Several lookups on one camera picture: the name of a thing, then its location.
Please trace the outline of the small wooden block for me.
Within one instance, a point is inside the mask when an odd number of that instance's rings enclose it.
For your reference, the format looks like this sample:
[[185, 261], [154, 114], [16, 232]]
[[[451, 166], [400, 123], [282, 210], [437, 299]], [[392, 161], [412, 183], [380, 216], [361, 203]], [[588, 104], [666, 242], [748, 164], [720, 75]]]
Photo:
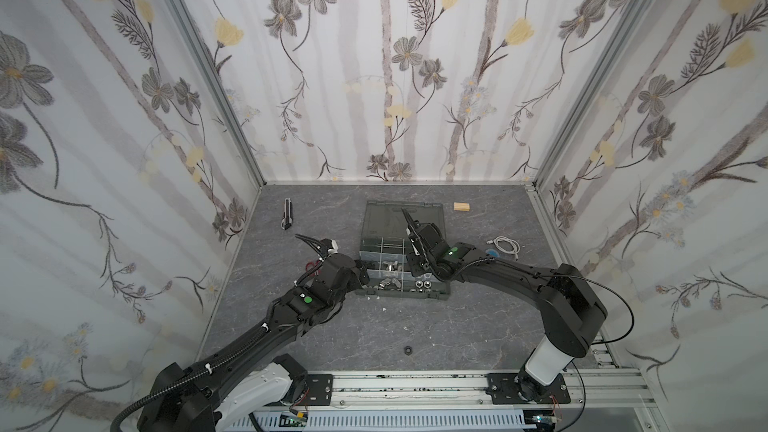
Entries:
[[453, 204], [453, 209], [458, 212], [469, 212], [471, 209], [471, 206], [469, 203], [455, 202]]

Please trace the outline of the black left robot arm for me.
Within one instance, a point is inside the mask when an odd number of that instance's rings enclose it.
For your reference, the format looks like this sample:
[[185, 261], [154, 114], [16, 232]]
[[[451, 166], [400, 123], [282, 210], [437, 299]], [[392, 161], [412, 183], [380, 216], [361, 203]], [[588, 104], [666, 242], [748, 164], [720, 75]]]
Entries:
[[182, 368], [173, 363], [156, 377], [151, 392], [113, 419], [120, 431], [140, 414], [140, 431], [214, 431], [224, 423], [219, 410], [227, 396], [270, 354], [328, 321], [346, 295], [370, 281], [363, 262], [341, 253], [329, 255], [316, 271], [269, 304], [265, 317], [219, 351]]

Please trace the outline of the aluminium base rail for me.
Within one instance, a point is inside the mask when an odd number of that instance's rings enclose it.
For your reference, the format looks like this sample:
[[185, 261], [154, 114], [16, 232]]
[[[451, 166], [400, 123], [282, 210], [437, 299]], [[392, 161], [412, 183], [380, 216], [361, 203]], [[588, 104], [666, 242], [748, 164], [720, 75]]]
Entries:
[[320, 372], [288, 406], [254, 408], [231, 431], [666, 431], [635, 369], [572, 366], [537, 403], [501, 371]]

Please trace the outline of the grey plastic organizer box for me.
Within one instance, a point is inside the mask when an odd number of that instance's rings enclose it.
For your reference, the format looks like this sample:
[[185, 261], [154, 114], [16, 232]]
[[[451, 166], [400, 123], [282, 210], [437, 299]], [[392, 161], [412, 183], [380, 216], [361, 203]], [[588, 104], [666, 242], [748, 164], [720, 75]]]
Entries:
[[417, 272], [408, 261], [413, 247], [403, 211], [416, 221], [445, 227], [444, 210], [439, 203], [369, 200], [359, 245], [369, 283], [357, 293], [369, 297], [446, 300], [450, 285], [428, 272]]

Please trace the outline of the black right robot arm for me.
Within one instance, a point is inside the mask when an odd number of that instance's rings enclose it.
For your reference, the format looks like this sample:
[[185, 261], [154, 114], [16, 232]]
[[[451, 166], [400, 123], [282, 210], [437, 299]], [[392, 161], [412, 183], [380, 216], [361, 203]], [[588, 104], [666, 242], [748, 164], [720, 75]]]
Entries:
[[572, 265], [548, 269], [494, 257], [479, 248], [450, 244], [433, 223], [406, 218], [413, 251], [408, 260], [417, 275], [428, 273], [443, 283], [482, 285], [534, 306], [540, 313], [544, 338], [526, 359], [515, 379], [517, 393], [527, 401], [541, 395], [575, 359], [598, 345], [608, 311], [594, 288]]

